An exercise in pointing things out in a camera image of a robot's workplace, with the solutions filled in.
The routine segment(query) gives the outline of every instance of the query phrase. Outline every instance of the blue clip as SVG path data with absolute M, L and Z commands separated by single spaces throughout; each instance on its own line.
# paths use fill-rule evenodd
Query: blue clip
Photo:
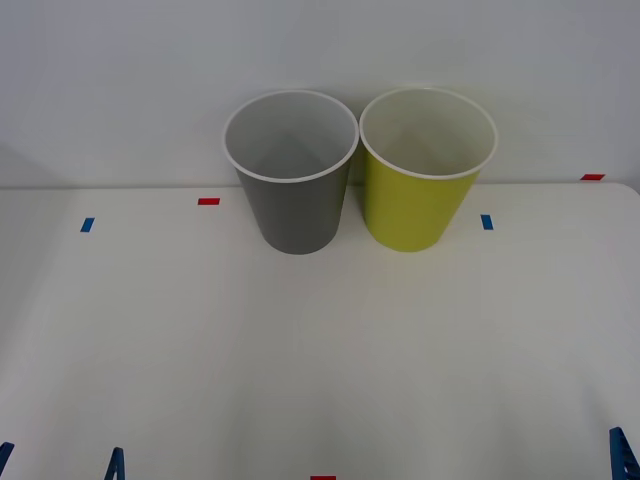
M 0 475 L 2 475 L 4 466 L 7 464 L 7 460 L 9 460 L 9 457 L 11 456 L 13 447 L 15 447 L 15 445 L 9 442 L 4 442 L 0 445 Z
M 613 480 L 640 479 L 640 466 L 620 427 L 609 430 L 609 452 Z
M 113 449 L 104 480 L 113 480 L 114 476 L 118 480 L 124 480 L 124 450 L 118 447 Z

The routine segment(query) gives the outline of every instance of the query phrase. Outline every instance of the white cup rim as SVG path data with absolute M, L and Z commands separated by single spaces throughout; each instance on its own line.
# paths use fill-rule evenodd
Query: white cup rim
M 283 94 L 292 94 L 292 93 L 302 93 L 305 95 L 314 95 L 316 97 L 321 97 L 324 98 L 325 100 L 330 100 L 331 102 L 335 103 L 336 105 L 338 105 L 345 113 L 347 113 L 347 115 L 349 116 L 349 118 L 351 119 L 352 123 L 353 123 L 353 128 L 354 128 L 354 139 L 353 139 L 353 144 L 351 145 L 351 148 L 349 148 L 349 151 L 347 152 L 347 154 L 337 163 L 334 163 L 331 167 L 322 170 L 320 172 L 314 173 L 313 175 L 307 175 L 305 177 L 297 177 L 297 178 L 277 178 L 277 177 L 266 177 L 264 175 L 260 175 L 258 173 L 252 172 L 251 170 L 248 170 L 247 168 L 243 167 L 242 165 L 240 165 L 238 162 L 236 162 L 233 157 L 231 156 L 231 153 L 229 152 L 229 149 L 227 148 L 227 130 L 229 129 L 229 126 L 231 125 L 231 122 L 233 122 L 233 120 L 236 118 L 236 116 L 245 108 L 247 108 L 249 105 L 255 103 L 255 102 L 259 102 L 260 100 L 263 100 L 265 98 L 268 97 L 275 97 L 277 95 L 283 95 Z M 360 130 L 358 128 L 358 120 L 356 119 L 355 115 L 353 114 L 353 112 L 341 101 L 333 98 L 330 95 L 326 95 L 324 93 L 320 93 L 320 92 L 316 92 L 314 90 L 300 90 L 300 89 L 291 89 L 291 90 L 277 90 L 275 92 L 269 92 L 269 93 L 265 93 L 263 95 L 260 95 L 258 97 L 252 98 L 251 100 L 249 100 L 248 102 L 243 103 L 240 107 L 238 107 L 232 114 L 231 116 L 229 116 L 229 119 L 226 121 L 224 128 L 222 130 L 222 145 L 224 148 L 224 153 L 227 156 L 227 159 L 229 160 L 229 162 L 231 162 L 231 164 L 238 169 L 239 171 L 241 171 L 242 173 L 244 173 L 245 175 L 248 175 L 249 177 L 255 178 L 256 180 L 262 180 L 264 182 L 271 182 L 271 183 L 301 183 L 301 182 L 308 182 L 310 180 L 315 180 L 317 178 L 321 178 L 324 177 L 326 175 L 329 175 L 331 172 L 334 172 L 336 170 L 338 170 L 340 167 L 342 167 L 345 163 L 347 163 L 349 161 L 349 159 L 351 158 L 351 156 L 353 155 L 353 153 L 356 150 L 356 147 L 358 146 L 358 141 L 360 140 Z
M 493 148 L 491 149 L 491 152 L 489 152 L 489 155 L 487 155 L 487 158 L 485 160 L 483 160 L 481 163 L 479 163 L 475 167 L 470 168 L 469 170 L 465 170 L 464 172 L 454 173 L 454 174 L 451 174 L 451 175 L 427 175 L 427 174 L 424 174 L 424 173 L 416 173 L 416 172 L 412 172 L 410 170 L 405 170 L 404 168 L 400 168 L 397 165 L 394 165 L 393 163 L 391 163 L 391 162 L 385 160 L 384 158 L 382 158 L 375 151 L 375 149 L 373 149 L 371 147 L 371 145 L 369 145 L 369 142 L 367 141 L 367 137 L 364 134 L 364 122 L 366 121 L 367 113 L 369 113 L 371 111 L 372 107 L 374 107 L 376 105 L 376 103 L 380 102 L 381 100 L 383 100 L 383 99 L 385 99 L 385 98 L 387 98 L 387 97 L 389 97 L 391 95 L 395 95 L 395 94 L 400 93 L 400 92 L 423 91 L 423 90 L 430 90 L 430 91 L 434 91 L 434 92 L 439 92 L 439 93 L 444 93 L 444 94 L 447 94 L 447 95 L 451 95 L 452 97 L 456 97 L 459 100 L 462 100 L 462 101 L 470 104 L 471 106 L 475 107 L 485 117 L 485 119 L 489 122 L 489 125 L 491 126 L 491 130 L 493 131 Z M 452 92 L 451 90 L 446 90 L 444 88 L 431 87 L 431 86 L 397 88 L 395 90 L 391 90 L 390 92 L 383 93 L 382 95 L 380 95 L 380 96 L 376 97 L 375 99 L 373 99 L 369 103 L 369 105 L 367 105 L 367 107 L 362 112 L 362 115 L 360 116 L 360 138 L 362 139 L 362 143 L 366 147 L 367 151 L 371 155 L 373 155 L 373 157 L 376 160 L 378 160 L 379 162 L 381 162 L 382 164 L 386 165 L 387 167 L 391 168 L 392 170 L 395 170 L 396 172 L 402 173 L 403 175 L 408 175 L 410 177 L 415 177 L 415 178 L 422 178 L 422 179 L 425 179 L 425 180 L 453 180 L 453 179 L 456 179 L 456 178 L 462 178 L 462 177 L 467 177 L 469 175 L 472 175 L 472 174 L 482 170 L 482 168 L 487 163 L 489 163 L 489 161 L 491 161 L 491 159 L 493 158 L 493 156 L 496 153 L 496 150 L 498 149 L 498 127 L 496 126 L 496 123 L 493 120 L 493 118 L 491 118 L 491 115 L 489 115 L 489 113 L 484 108 L 482 108 L 480 105 L 478 105 L 476 102 L 474 102 L 470 98 L 465 97 L 464 95 L 460 95 L 459 93 Z

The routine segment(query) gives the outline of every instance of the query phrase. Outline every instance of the blue tape marker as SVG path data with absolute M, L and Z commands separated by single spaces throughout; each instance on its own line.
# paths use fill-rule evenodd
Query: blue tape marker
M 113 480 L 113 477 L 118 480 L 125 480 L 124 478 L 124 450 L 121 448 L 114 448 L 111 454 L 111 460 L 109 460 L 109 466 L 107 467 L 107 474 L 104 476 L 104 480 Z
M 4 470 L 4 466 L 7 464 L 7 460 L 9 460 L 9 455 L 13 451 L 13 443 L 5 442 L 0 445 L 0 475 L 2 475 L 2 471 Z
M 91 227 L 93 227 L 93 221 L 95 218 L 85 218 L 84 223 L 82 224 L 82 228 L 80 231 L 82 233 L 89 233 L 91 231 Z
M 482 219 L 482 228 L 485 230 L 493 230 L 493 222 L 491 221 L 491 215 L 480 215 Z

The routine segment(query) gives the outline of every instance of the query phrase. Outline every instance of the cup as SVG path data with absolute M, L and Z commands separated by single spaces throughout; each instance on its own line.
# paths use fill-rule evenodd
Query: cup
M 491 116 L 440 88 L 395 90 L 360 117 L 365 160 L 364 217 L 393 250 L 435 244 L 498 145 Z
M 227 158 L 273 248 L 306 254 L 333 239 L 358 140 L 345 105 L 307 90 L 263 95 L 227 121 Z

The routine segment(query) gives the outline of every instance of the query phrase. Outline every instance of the white table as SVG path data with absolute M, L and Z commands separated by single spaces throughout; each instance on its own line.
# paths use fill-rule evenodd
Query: white table
M 640 453 L 639 249 L 615 184 L 476 186 L 415 254 L 350 191 L 301 257 L 239 188 L 2 191 L 2 480 L 115 446 L 137 480 L 607 480 L 609 428 Z

